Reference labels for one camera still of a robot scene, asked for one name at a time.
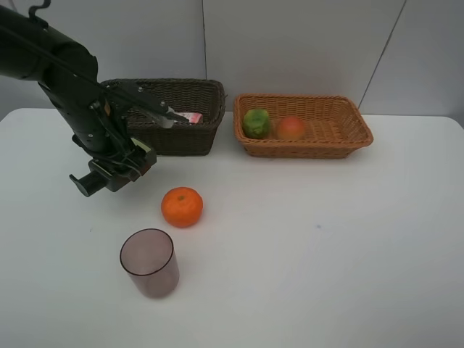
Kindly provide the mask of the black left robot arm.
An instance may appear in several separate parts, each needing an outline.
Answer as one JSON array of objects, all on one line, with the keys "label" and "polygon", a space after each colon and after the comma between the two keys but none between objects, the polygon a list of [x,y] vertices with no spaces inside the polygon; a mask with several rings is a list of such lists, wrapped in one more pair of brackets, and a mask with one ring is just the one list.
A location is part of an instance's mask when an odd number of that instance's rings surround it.
[{"label": "black left robot arm", "polygon": [[125,114],[137,109],[163,128],[186,119],[136,83],[99,83],[98,62],[86,47],[51,27],[31,6],[28,15],[1,8],[1,74],[37,82],[92,160],[88,178],[135,181],[156,161],[152,149],[128,134]]}]

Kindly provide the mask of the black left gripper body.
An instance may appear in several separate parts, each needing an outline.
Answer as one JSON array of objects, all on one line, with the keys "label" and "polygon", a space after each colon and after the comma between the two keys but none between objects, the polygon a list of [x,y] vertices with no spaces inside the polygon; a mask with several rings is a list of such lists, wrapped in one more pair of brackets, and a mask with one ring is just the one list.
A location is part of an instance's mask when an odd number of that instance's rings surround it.
[{"label": "black left gripper body", "polygon": [[150,145],[128,133],[128,110],[160,114],[160,103],[136,85],[108,88],[95,78],[44,78],[38,84],[71,127],[73,141],[89,156],[141,160],[155,155]]}]

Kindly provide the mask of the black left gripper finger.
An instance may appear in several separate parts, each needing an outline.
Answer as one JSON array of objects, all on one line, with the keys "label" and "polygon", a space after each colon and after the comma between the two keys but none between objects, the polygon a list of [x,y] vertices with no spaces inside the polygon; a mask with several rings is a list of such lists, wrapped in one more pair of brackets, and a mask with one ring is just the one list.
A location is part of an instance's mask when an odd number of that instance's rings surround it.
[{"label": "black left gripper finger", "polygon": [[176,123],[189,123],[189,120],[176,113],[163,101],[161,102],[145,102],[144,113],[153,123],[161,128],[172,128]]},{"label": "black left gripper finger", "polygon": [[124,179],[136,181],[157,162],[156,152],[146,146],[135,145],[126,154],[113,152],[110,154],[93,154],[88,166],[108,181]]}]

